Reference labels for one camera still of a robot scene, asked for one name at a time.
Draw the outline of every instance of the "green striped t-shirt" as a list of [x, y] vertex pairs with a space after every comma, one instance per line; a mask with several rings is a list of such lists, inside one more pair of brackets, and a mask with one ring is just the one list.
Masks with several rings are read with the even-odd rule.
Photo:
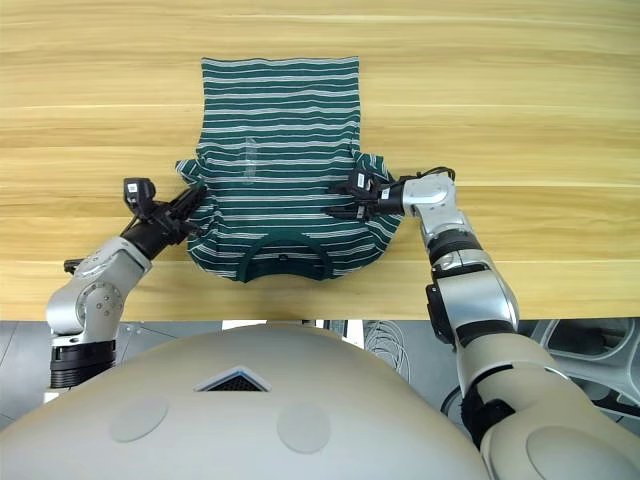
[[279, 273], [336, 278], [380, 257], [399, 216], [341, 220], [323, 207], [356, 166], [390, 181], [361, 153], [358, 58], [202, 60], [204, 120], [196, 158], [178, 163], [207, 195], [188, 251], [204, 270], [248, 282]]

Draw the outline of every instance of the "wood grain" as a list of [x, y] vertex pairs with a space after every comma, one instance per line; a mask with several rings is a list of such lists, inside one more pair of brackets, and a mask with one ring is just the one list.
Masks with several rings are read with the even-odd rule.
[[[446, 164], [524, 318], [640, 315], [640, 4], [623, 0], [3, 0], [0, 319], [42, 319], [127, 221], [124, 176], [183, 188], [199, 58], [361, 57], [362, 145]], [[127, 320], [426, 316], [406, 219], [345, 278], [215, 278], [166, 250]]]

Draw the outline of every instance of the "white stripe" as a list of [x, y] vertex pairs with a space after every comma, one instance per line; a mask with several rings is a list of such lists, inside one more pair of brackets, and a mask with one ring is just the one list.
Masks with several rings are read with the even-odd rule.
[[287, 72], [287, 73], [293, 72], [294, 75], [297, 75], [298, 73], [302, 74], [303, 72], [309, 72], [311, 74], [322, 73], [325, 75], [333, 75], [334, 72], [344, 72], [345, 70], [348, 72], [353, 72], [354, 70], [356, 70], [357, 72], [359, 69], [358, 65], [347, 65], [347, 66], [339, 65], [339, 66], [331, 66], [331, 68], [321, 68], [321, 69], [309, 68], [308, 65], [294, 65], [293, 67], [283, 68], [276, 71], [269, 66], [260, 66], [260, 65], [254, 65], [254, 66], [257, 68], [242, 69], [242, 70], [230, 70], [230, 69], [216, 70], [215, 68], [211, 68], [210, 65], [201, 65], [203, 75], [206, 73], [213, 73], [215, 75], [247, 75], [252, 73], [279, 73], [279, 72]]
[[362, 268], [362, 266], [360, 267], [355, 267], [355, 268], [334, 268], [333, 269], [333, 274], [334, 275], [338, 275], [338, 276], [342, 276], [342, 275], [346, 275], [347, 273], [351, 273], [351, 272], [355, 272], [356, 270], [360, 270]]
[[[349, 137], [341, 138], [337, 142], [267, 142], [261, 143], [261, 148], [303, 148], [303, 147], [339, 147], [340, 145], [352, 143], [352, 139]], [[220, 147], [225, 149], [244, 149], [247, 147], [246, 142], [243, 143], [230, 143], [224, 145], [216, 142], [200, 142], [198, 148], [202, 147]]]
[[290, 97], [306, 97], [315, 95], [317, 97], [349, 97], [358, 95], [358, 89], [351, 89], [344, 92], [327, 92], [326, 90], [301, 90], [299, 92], [282, 92], [282, 93], [219, 93], [204, 95], [207, 100], [226, 100], [226, 99], [243, 99], [243, 98], [290, 98]]
[[281, 213], [273, 215], [225, 215], [225, 220], [318, 220], [325, 219], [324, 213]]
[[211, 169], [211, 168], [206, 168], [206, 167], [201, 167], [202, 170], [204, 170], [205, 172], [211, 173], [213, 175], [215, 174], [222, 174], [222, 173], [228, 173], [229, 175], [235, 175], [236, 178], [238, 178], [239, 180], [243, 181], [243, 182], [251, 182], [253, 180], [254, 176], [259, 176], [262, 175], [264, 173], [297, 173], [298, 175], [309, 175], [311, 173], [314, 174], [322, 174], [324, 172], [329, 172], [331, 170], [338, 170], [338, 172], [334, 172], [334, 173], [340, 173], [340, 172], [344, 172], [341, 173], [346, 175], [349, 175], [349, 173], [353, 170], [351, 166], [347, 166], [347, 167], [326, 167], [326, 168], [305, 168], [304, 170], [271, 170], [268, 168], [261, 168], [260, 170], [258, 170], [257, 174], [254, 175], [245, 175], [244, 172], [223, 172], [221, 171], [219, 168], [217, 169]]
[[279, 130], [279, 131], [273, 131], [273, 132], [268, 132], [268, 133], [264, 133], [264, 134], [259, 134], [257, 132], [255, 132], [253, 129], [249, 129], [246, 132], [239, 132], [239, 134], [236, 134], [232, 137], [223, 137], [220, 134], [215, 134], [215, 133], [208, 133], [205, 132], [200, 136], [200, 140], [216, 140], [216, 141], [226, 141], [226, 140], [244, 140], [246, 137], [250, 137], [252, 139], [254, 139], [254, 141], [257, 140], [255, 146], [249, 146], [250, 144], [247, 144], [247, 142], [245, 141], [243, 143], [243, 145], [245, 146], [245, 148], [247, 148], [249, 151], [251, 151], [250, 149], [253, 149], [254, 151], [260, 150], [260, 147], [262, 145], [264, 145], [264, 143], [262, 143], [264, 140], [274, 140], [277, 141], [276, 139], [284, 139], [287, 140], [290, 143], [295, 143], [293, 141], [293, 139], [309, 139], [309, 141], [317, 141], [319, 137], [320, 139], [322, 138], [336, 138], [339, 135], [349, 135], [349, 137], [347, 137], [348, 140], [351, 140], [351, 136], [354, 134], [354, 132], [350, 132], [349, 130], [336, 130], [333, 133], [289, 133], [286, 130]]
[[248, 166], [269, 166], [269, 165], [326, 165], [332, 163], [350, 163], [355, 165], [353, 158], [349, 157], [333, 157], [326, 160], [219, 160], [217, 158], [205, 158], [205, 164], [218, 165], [220, 167], [248, 167]]
[[266, 237], [268, 234], [266, 233], [226, 233], [220, 232], [218, 230], [213, 230], [211, 232], [213, 235], [218, 236], [220, 238], [242, 238], [246, 240], [260, 240], [261, 238]]
[[[246, 230], [247, 228], [252, 228], [252, 229], [265, 228], [267, 230], [273, 230], [274, 228], [297, 228], [298, 230], [304, 230], [305, 231], [305, 235], [309, 235], [309, 232], [306, 231], [306, 229], [308, 229], [308, 228], [344, 227], [344, 224], [345, 224], [345, 221], [342, 220], [340, 222], [331, 222], [331, 223], [323, 222], [323, 223], [320, 223], [320, 224], [311, 224], [311, 225], [300, 225], [300, 224], [294, 224], [294, 225], [261, 225], [259, 223], [251, 224], [250, 227], [248, 227], [247, 225], [240, 225], [240, 226], [225, 225], [224, 228], [226, 230]], [[236, 234], [234, 234], [234, 233], [231, 233], [231, 234], [228, 234], [228, 235], [230, 237], [235, 237], [236, 236]]]
[[[254, 100], [254, 101], [252, 101], [250, 103], [246, 103], [245, 105], [247, 107], [253, 107], [253, 108], [259, 109], [259, 108], [271, 108], [273, 106], [282, 106], [282, 105], [290, 105], [290, 104], [299, 105], [301, 103], [308, 104], [310, 107], [330, 108], [330, 107], [327, 107], [327, 105], [333, 105], [335, 102], [332, 102], [332, 99], [324, 99], [324, 98], [308, 98], [306, 100], [298, 99], [298, 100], [291, 100], [290, 102], [287, 102], [287, 101], [268, 102], [266, 100], [264, 102], [261, 102], [260, 99], [258, 99], [258, 100]], [[260, 105], [260, 104], [265, 104], [266, 106], [258, 107], [258, 105]], [[358, 99], [356, 99], [356, 100], [343, 99], [343, 100], [340, 101], [340, 104], [342, 105], [343, 108], [347, 108], [346, 107], [347, 104], [351, 104], [353, 106], [356, 106], [356, 105], [360, 106], [360, 101]], [[212, 113], [216, 113], [219, 108], [225, 108], [225, 107], [229, 107], [229, 106], [235, 107], [237, 105], [238, 105], [237, 102], [233, 102], [233, 101], [226, 102], [226, 101], [223, 101], [223, 100], [217, 100], [216, 102], [205, 103], [205, 105], [204, 105], [204, 107], [205, 107], [204, 113], [205, 113], [205, 116], [206, 116], [206, 115], [210, 115]]]
[[[201, 175], [200, 178], [210, 183], [242, 183], [244, 180], [239, 177], [207, 177]], [[251, 178], [254, 183], [320, 183], [320, 182], [339, 182], [347, 179], [346, 175], [324, 175], [320, 177], [310, 178]]]
[[264, 196], [235, 196], [235, 197], [220, 197], [218, 201], [224, 202], [304, 202], [309, 200], [335, 200], [341, 198], [340, 196], [327, 193], [326, 195], [290, 195], [283, 197], [282, 195], [264, 195]]
[[368, 233], [368, 230], [365, 227], [354, 228], [350, 230], [336, 230], [334, 232], [305, 232], [305, 235], [310, 238], [333, 238], [333, 237], [342, 237], [345, 235], [358, 235], [361, 233]]
[[344, 257], [345, 255], [353, 255], [354, 253], [360, 253], [360, 252], [369, 252], [371, 250], [373, 250], [374, 245], [370, 244], [370, 245], [363, 245], [361, 247], [355, 247], [355, 248], [351, 248], [349, 250], [336, 250], [336, 251], [328, 251], [327, 254], [329, 256], [336, 256], [336, 257]]
[[[322, 117], [322, 116], [316, 116], [316, 117], [309, 117], [307, 116], [300, 116], [300, 117], [277, 117], [277, 118], [233, 118], [233, 119], [229, 119], [227, 117], [224, 117], [222, 119], [219, 120], [205, 120], [204, 124], [205, 126], [207, 124], [213, 124], [213, 125], [218, 125], [220, 123], [231, 123], [231, 124], [238, 124], [239, 122], [242, 122], [245, 125], [252, 125], [252, 124], [256, 124], [256, 126], [261, 126], [260, 124], [265, 124], [265, 126], [269, 126], [271, 125], [269, 122], [273, 122], [273, 121], [277, 121], [277, 122], [286, 122], [286, 121], [290, 121], [290, 122], [297, 122], [295, 124], [284, 124], [285, 126], [289, 127], [291, 125], [300, 125], [299, 122], [335, 122], [336, 120], [346, 120], [347, 118], [351, 118], [351, 117], [357, 117], [357, 115], [341, 115], [339, 118], [331, 118], [331, 117]], [[359, 120], [352, 120], [354, 122], [356, 122], [357, 124], [360, 124]]]
[[[265, 70], [251, 70], [251, 72], [264, 72]], [[249, 71], [237, 72], [239, 74], [245, 75], [249, 73]], [[229, 78], [229, 77], [203, 77], [202, 80], [204, 83], [262, 83], [262, 82], [315, 82], [322, 80], [348, 80], [350, 78], [358, 78], [358, 72], [353, 73], [342, 73], [337, 75], [316, 75], [316, 76], [297, 76], [297, 75], [274, 75], [272, 77], [246, 77], [246, 78]], [[336, 85], [336, 84], [326, 84], [326, 86], [330, 87], [344, 87], [348, 85]], [[253, 88], [253, 87], [236, 87], [236, 88]], [[269, 86], [269, 88], [281, 88], [280, 85]]]
[[361, 258], [353, 258], [350, 260], [331, 260], [333, 263], [358, 263], [358, 262], [363, 262], [365, 260], [368, 260], [372, 257], [376, 257], [378, 256], [378, 252], [373, 252], [371, 255], [367, 255], [366, 257], [361, 257]]
[[326, 123], [311, 123], [308, 125], [285, 125], [285, 124], [277, 124], [277, 125], [256, 125], [256, 126], [238, 126], [238, 127], [222, 127], [222, 128], [203, 128], [202, 131], [205, 133], [226, 133], [226, 132], [273, 132], [275, 130], [342, 130], [347, 127], [357, 127], [359, 122], [347, 122], [340, 123], [338, 125], [330, 125]]
[[265, 115], [270, 113], [351, 113], [351, 112], [359, 112], [360, 105], [355, 107], [344, 107], [344, 108], [331, 108], [331, 107], [302, 107], [302, 108], [255, 108], [255, 109], [246, 109], [246, 110], [234, 110], [234, 109], [216, 109], [206, 111], [204, 114], [205, 121], [207, 121], [207, 116], [213, 115]]
[[213, 58], [204, 57], [203, 65], [214, 65], [218, 67], [241, 67], [244, 65], [295, 65], [307, 63], [310, 65], [343, 65], [345, 63], [354, 63], [357, 65], [358, 57], [344, 58], [286, 58], [282, 60], [270, 60], [268, 58], [251, 58], [249, 60], [215, 60]]
[[[278, 187], [278, 191], [291, 191], [291, 190], [327, 190], [326, 186], [320, 186], [320, 187], [295, 187], [295, 188], [284, 188], [284, 187]], [[216, 188], [216, 192], [238, 192], [239, 190], [244, 191], [249, 191], [249, 192], [272, 192], [273, 189], [272, 188], [247, 188], [247, 187], [242, 187], [242, 188], [238, 188], [238, 187], [233, 187], [233, 188]]]
[[216, 250], [212, 250], [205, 245], [198, 245], [194, 250], [197, 250], [202, 253], [206, 253], [207, 255], [211, 255], [212, 257], [220, 257], [220, 258], [240, 258], [244, 256], [244, 253], [238, 252], [218, 252]]
[[348, 205], [351, 205], [351, 202], [349, 203], [341, 203], [341, 204], [315, 204], [315, 205], [295, 205], [295, 206], [277, 206], [274, 207], [273, 205], [267, 206], [267, 207], [256, 207], [254, 205], [251, 206], [247, 206], [244, 208], [240, 208], [240, 207], [227, 207], [227, 208], [231, 208], [231, 211], [238, 211], [238, 210], [285, 210], [285, 209], [292, 209], [292, 208], [298, 208], [298, 209], [318, 209], [318, 208], [326, 208], [326, 207], [346, 207]]
[[372, 226], [372, 227], [374, 227], [374, 228], [379, 229], [385, 237], [388, 237], [388, 238], [393, 237], [393, 233], [391, 233], [389, 230], [387, 230], [386, 228], [384, 228], [384, 227], [383, 227], [382, 225], [380, 225], [378, 222], [369, 221], [369, 222], [367, 222], [367, 225], [370, 225], [370, 226]]

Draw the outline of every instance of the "black cable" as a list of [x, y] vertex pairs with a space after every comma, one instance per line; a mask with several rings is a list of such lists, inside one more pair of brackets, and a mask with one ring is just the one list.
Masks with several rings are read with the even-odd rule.
[[133, 227], [133, 225], [138, 221], [138, 216], [134, 215], [133, 218], [131, 219], [131, 221], [129, 222], [129, 224], [124, 227], [124, 230], [122, 231], [122, 233], [120, 233], [120, 236], [122, 236], [122, 234], [124, 234], [124, 232], [126, 232], [127, 230], [129, 230], [131, 227]]
[[460, 385], [449, 392], [449, 395], [445, 397], [440, 405], [440, 412], [444, 413], [447, 417], [449, 416], [449, 410], [451, 410], [451, 405], [453, 405], [453, 401], [456, 399], [458, 395], [462, 394], [462, 389]]
[[455, 180], [456, 179], [456, 171], [453, 168], [449, 168], [449, 167], [434, 167], [434, 168], [431, 168], [431, 169], [427, 170], [426, 172], [419, 174], [418, 178], [422, 178], [422, 177], [425, 177], [427, 175], [436, 175], [438, 173], [446, 173], [451, 180]]

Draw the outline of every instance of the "floor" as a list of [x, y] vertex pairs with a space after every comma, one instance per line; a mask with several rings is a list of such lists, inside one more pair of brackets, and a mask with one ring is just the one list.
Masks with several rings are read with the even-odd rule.
[[[404, 347], [411, 365], [411, 385], [427, 402], [439, 408], [457, 385], [451, 348], [435, 338], [429, 322], [396, 323], [404, 335]], [[522, 323], [525, 327], [533, 325], [532, 322]], [[221, 328], [222, 322], [122, 324], [118, 332], [117, 361], [126, 361], [174, 338], [215, 332]], [[49, 381], [49, 355], [50, 337], [46, 323], [0, 322], [0, 430], [41, 405]], [[457, 403], [452, 407], [450, 418], [464, 429]], [[640, 421], [624, 418], [619, 423], [640, 435]]]

